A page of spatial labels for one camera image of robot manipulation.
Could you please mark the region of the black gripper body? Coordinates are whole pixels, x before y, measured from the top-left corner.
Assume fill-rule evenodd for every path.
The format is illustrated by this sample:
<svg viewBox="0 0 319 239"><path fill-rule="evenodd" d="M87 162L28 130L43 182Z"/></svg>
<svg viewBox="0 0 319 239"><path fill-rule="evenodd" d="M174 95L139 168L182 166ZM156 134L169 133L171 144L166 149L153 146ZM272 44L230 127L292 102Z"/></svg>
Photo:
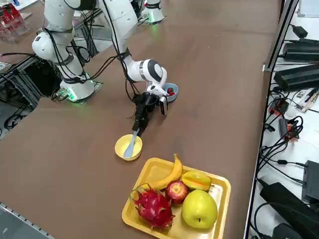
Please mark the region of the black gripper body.
<svg viewBox="0 0 319 239"><path fill-rule="evenodd" d="M159 97L150 92L143 92L140 95L134 96L137 113L147 112L151 113L155 105L158 104Z"/></svg>

